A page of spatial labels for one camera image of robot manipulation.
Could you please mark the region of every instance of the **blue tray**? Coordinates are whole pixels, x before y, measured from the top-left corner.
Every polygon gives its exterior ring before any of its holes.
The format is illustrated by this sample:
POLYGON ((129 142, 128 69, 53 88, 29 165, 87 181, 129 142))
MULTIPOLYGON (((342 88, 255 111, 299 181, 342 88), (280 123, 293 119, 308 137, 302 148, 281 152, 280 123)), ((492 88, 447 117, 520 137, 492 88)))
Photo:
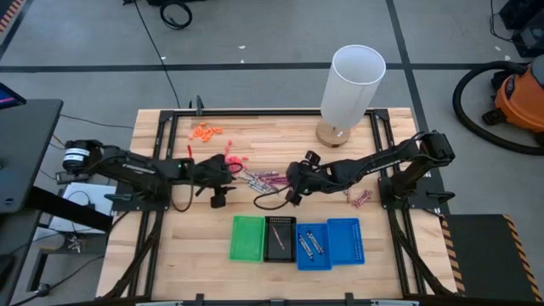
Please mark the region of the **blue tray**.
POLYGON ((363 241, 357 218, 326 220, 332 264, 364 264, 363 241))
POLYGON ((331 254, 329 253, 329 236, 327 234, 326 224, 297 224, 297 233, 295 235, 297 243, 297 268, 301 271, 319 271, 332 269, 331 254), (317 242, 325 251, 319 254, 315 250, 312 241, 306 236, 310 231, 314 235, 317 242), (310 250, 314 253, 314 261, 311 261, 303 246, 298 242, 298 234, 302 235, 310 250))

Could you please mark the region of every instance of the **black desk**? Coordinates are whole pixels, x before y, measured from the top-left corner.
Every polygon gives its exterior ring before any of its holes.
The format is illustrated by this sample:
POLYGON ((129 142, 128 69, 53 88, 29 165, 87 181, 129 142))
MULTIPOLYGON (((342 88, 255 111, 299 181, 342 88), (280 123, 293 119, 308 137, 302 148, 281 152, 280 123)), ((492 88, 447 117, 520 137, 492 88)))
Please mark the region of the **black desk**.
MULTIPOLYGON (((0 110, 0 254, 29 244, 41 212, 108 231, 112 217, 33 186, 53 136, 63 102, 27 100, 0 110)), ((9 305, 30 245, 14 253, 14 268, 0 290, 0 306, 9 305)))
MULTIPOLYGON (((0 215, 0 253, 10 253, 34 236, 41 212, 20 210, 30 193, 59 120, 61 100, 29 100, 26 105, 0 110, 0 205, 7 198, 15 213, 0 215)), ((14 270, 0 291, 0 305, 8 305, 30 246, 15 252, 14 270)))

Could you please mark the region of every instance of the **green tray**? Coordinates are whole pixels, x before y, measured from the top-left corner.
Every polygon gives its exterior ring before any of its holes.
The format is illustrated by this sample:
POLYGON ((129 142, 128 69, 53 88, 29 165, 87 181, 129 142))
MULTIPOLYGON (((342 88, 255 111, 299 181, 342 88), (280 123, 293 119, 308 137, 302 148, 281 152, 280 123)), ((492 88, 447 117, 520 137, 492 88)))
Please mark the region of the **green tray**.
POLYGON ((264 217, 235 216, 230 238, 230 260, 260 263, 264 252, 264 217))

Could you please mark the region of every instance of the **lamp base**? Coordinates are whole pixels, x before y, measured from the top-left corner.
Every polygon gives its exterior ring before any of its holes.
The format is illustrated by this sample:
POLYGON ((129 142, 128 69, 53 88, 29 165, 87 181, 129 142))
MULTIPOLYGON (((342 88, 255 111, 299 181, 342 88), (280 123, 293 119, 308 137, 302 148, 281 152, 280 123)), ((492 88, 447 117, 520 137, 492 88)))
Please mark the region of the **lamp base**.
POLYGON ((350 134, 350 130, 335 128, 322 120, 317 124, 317 128, 315 129, 315 136, 317 136, 317 139, 329 148, 337 148, 345 144, 348 141, 350 134))

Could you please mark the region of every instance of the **computer screen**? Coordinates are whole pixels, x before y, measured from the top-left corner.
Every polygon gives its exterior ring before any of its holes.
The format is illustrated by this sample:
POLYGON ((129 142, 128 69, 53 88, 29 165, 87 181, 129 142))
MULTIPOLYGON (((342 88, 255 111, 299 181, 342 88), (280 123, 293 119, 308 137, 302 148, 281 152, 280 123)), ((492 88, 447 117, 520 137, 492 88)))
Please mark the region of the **computer screen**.
POLYGON ((25 99, 4 84, 0 83, 0 110, 12 106, 23 105, 25 103, 25 99))

